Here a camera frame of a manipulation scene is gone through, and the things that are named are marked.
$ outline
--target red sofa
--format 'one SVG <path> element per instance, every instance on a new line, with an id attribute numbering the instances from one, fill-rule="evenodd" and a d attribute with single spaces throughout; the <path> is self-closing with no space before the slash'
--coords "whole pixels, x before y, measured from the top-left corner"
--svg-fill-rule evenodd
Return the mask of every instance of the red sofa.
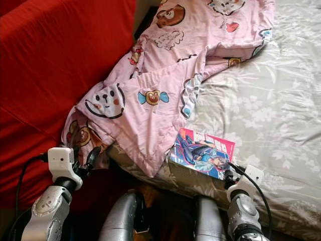
<path id="1" fill-rule="evenodd" d="M 135 12 L 132 0 L 14 2 L 1 2 L 0 207 L 13 207 L 26 160 L 59 144 L 71 107 L 128 52 Z M 32 163 L 22 207 L 51 178 Z"/>

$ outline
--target pink blanket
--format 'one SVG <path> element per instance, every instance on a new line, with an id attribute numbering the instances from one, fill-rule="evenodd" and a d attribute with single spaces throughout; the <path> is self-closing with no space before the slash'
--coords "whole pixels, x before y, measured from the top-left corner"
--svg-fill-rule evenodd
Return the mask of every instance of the pink blanket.
<path id="1" fill-rule="evenodd" d="M 81 146 L 84 162 L 117 141 L 154 176 L 202 81 L 256 55 L 272 37 L 273 11 L 274 0 L 163 1 L 132 51 L 73 107 L 63 143 Z"/>

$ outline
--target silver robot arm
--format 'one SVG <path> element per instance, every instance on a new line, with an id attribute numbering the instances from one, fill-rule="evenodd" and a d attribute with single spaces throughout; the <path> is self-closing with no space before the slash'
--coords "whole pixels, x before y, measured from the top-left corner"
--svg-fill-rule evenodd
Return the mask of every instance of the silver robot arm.
<path id="1" fill-rule="evenodd" d="M 74 161 L 71 148 L 48 150 L 49 170 L 53 175 L 52 186 L 35 201 L 32 216 L 22 234 L 22 241 L 59 241 L 63 223 L 69 213 L 71 194 L 82 186 L 82 178 L 93 168 L 100 147 L 93 149 L 84 166 Z"/>
<path id="2" fill-rule="evenodd" d="M 248 166 L 245 173 L 255 180 L 257 185 L 263 181 L 264 173 L 253 166 Z M 255 186 L 241 176 L 237 184 L 227 190 L 227 198 L 231 201 L 227 211 L 229 217 L 228 234 L 234 241 L 269 241 L 261 230 L 258 222 L 259 213 L 253 202 Z"/>

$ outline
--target cartoon bear face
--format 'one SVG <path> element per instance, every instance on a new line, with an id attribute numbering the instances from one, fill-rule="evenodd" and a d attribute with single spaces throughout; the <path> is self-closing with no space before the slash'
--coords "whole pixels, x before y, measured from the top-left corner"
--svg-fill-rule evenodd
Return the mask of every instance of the cartoon bear face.
<path id="1" fill-rule="evenodd" d="M 245 4 L 245 0 L 212 0 L 208 5 L 214 11 L 229 16 L 239 10 Z"/>
<path id="2" fill-rule="evenodd" d="M 174 8 L 159 11 L 156 17 L 158 18 L 156 24 L 159 28 L 173 26 L 183 21 L 185 8 L 177 4 Z"/>
<path id="3" fill-rule="evenodd" d="M 159 90 L 148 91 L 146 93 L 146 101 L 148 104 L 156 105 L 159 101 Z"/>
<path id="4" fill-rule="evenodd" d="M 91 100 L 85 100 L 87 109 L 94 115 L 115 119 L 122 115 L 125 108 L 125 96 L 119 84 L 102 89 Z"/>

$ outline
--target floral bedsheet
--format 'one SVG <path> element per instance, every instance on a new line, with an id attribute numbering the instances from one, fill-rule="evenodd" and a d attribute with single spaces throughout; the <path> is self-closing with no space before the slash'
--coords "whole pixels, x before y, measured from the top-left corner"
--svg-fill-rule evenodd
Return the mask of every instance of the floral bedsheet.
<path id="1" fill-rule="evenodd" d="M 321 240 L 321 2 L 276 1 L 269 45 L 202 85 L 186 128 L 236 142 L 233 161 L 265 173 L 262 190 L 274 228 Z M 170 160 L 148 178 L 117 144 L 109 156 L 143 181 L 228 206 L 222 181 Z M 255 202 L 266 223 L 262 199 L 256 196 Z"/>

